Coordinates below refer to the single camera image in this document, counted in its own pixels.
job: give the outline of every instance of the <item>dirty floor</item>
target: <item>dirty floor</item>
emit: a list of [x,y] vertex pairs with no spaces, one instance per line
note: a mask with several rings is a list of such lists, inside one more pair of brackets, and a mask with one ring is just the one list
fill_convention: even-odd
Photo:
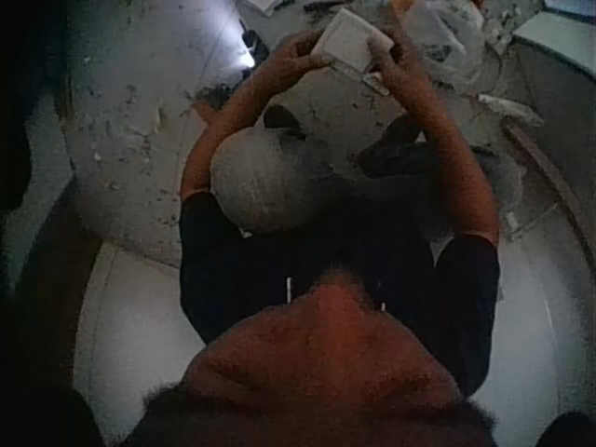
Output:
[[[537,3],[486,0],[499,30],[491,36],[507,37],[510,21],[521,24]],[[189,112],[194,94],[244,68],[236,5],[71,2],[73,112],[64,129],[78,207],[86,225],[108,241],[79,321],[74,386],[108,440],[126,434],[141,414],[142,397],[179,380],[203,347],[183,317],[178,271],[170,267],[180,261],[176,193],[185,158],[205,127]],[[506,10],[515,17],[504,25]],[[271,38],[292,26],[278,23]],[[514,47],[502,59],[487,56],[479,82],[485,92],[532,105]],[[400,111],[359,87],[318,74],[276,102],[350,153],[378,138]],[[471,143],[509,149],[497,116],[470,98],[440,92]],[[517,447],[534,445],[558,413],[590,406],[583,391],[593,392],[587,341],[594,328],[586,321],[593,309],[583,301],[593,294],[589,270],[562,212],[531,171],[512,212],[500,253],[492,367],[476,399],[497,416],[499,445]]]
[[[487,1],[486,7],[498,18],[514,10],[505,0]],[[72,112],[64,131],[80,186],[78,207],[87,227],[105,239],[179,264],[178,185],[205,127],[190,105],[200,88],[234,79],[246,68],[238,10],[249,26],[262,28],[270,46],[292,26],[305,26],[295,14],[282,15],[288,11],[265,20],[237,0],[70,2]],[[487,58],[483,88],[531,103],[514,48],[502,63]],[[441,94],[470,142],[502,145],[495,117],[469,98],[447,89]],[[345,154],[374,142],[400,112],[391,99],[332,71],[309,76],[275,101],[342,148],[340,171],[347,169]]]

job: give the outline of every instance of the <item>wrist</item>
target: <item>wrist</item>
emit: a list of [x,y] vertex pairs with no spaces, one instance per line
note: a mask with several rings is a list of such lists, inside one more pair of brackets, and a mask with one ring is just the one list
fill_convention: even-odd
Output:
[[251,88],[254,93],[262,96],[268,100],[273,98],[277,93],[274,90],[274,82],[272,82],[271,76],[266,71],[266,67],[259,68],[249,78],[251,82]]

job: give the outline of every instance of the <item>white wall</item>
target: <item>white wall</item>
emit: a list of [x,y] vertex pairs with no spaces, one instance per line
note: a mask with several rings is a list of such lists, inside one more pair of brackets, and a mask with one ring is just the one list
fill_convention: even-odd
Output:
[[52,207],[73,179],[54,97],[43,93],[25,124],[31,146],[32,180],[22,206],[10,213],[5,227],[7,282],[14,290],[35,238]]

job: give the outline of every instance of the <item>paper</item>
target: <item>paper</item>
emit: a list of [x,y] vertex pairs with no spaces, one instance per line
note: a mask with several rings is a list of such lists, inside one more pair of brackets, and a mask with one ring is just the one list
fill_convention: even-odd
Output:
[[279,5],[283,0],[244,0],[244,3],[251,7],[256,7],[267,17],[271,17],[275,7]]
[[315,45],[312,54],[331,57],[339,62],[339,66],[335,66],[339,71],[356,72],[362,78],[373,65],[373,55],[368,47],[371,37],[376,37],[387,51],[395,45],[390,37],[365,19],[341,9]]

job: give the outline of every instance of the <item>white plastic bag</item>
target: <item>white plastic bag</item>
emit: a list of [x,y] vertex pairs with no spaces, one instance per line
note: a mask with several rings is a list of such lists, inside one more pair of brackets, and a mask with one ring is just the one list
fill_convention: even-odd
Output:
[[482,24],[481,13],[469,0],[417,0],[402,27],[430,76],[465,91],[482,65]]

